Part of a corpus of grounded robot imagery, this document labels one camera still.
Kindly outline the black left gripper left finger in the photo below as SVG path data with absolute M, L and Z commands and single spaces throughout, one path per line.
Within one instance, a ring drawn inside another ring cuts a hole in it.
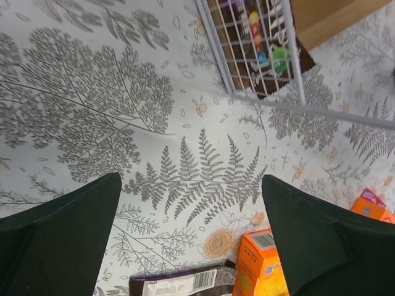
M 109 173 L 1 218 L 1 295 L 92 295 L 121 188 Z

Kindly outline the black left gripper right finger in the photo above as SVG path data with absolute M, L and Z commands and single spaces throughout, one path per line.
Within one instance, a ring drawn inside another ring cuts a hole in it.
M 290 295 L 394 295 L 394 225 L 273 175 L 262 197 Z

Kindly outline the brown chocolate bar wrapper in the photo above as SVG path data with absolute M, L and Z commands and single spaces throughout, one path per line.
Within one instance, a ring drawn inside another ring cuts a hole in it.
M 222 265 L 211 265 L 165 276 L 131 277 L 129 280 L 129 295 L 231 295 L 236 273 L 236 265 L 227 260 Z

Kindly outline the purple M&M's candy bag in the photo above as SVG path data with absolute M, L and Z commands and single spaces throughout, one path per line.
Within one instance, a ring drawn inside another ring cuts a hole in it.
M 232 87 L 263 99 L 293 79 L 281 1 L 208 1 Z

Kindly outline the pink Scrub Daddy box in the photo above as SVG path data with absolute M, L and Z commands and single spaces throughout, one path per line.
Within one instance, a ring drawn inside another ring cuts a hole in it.
M 351 211 L 360 215 L 394 224 L 394 215 L 386 209 L 386 204 L 369 188 L 365 188 L 356 199 Z

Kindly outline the orange Scrub Daddy box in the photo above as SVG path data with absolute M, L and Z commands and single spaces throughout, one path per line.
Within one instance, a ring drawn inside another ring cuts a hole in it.
M 242 237 L 236 269 L 235 296 L 289 295 L 270 229 Z

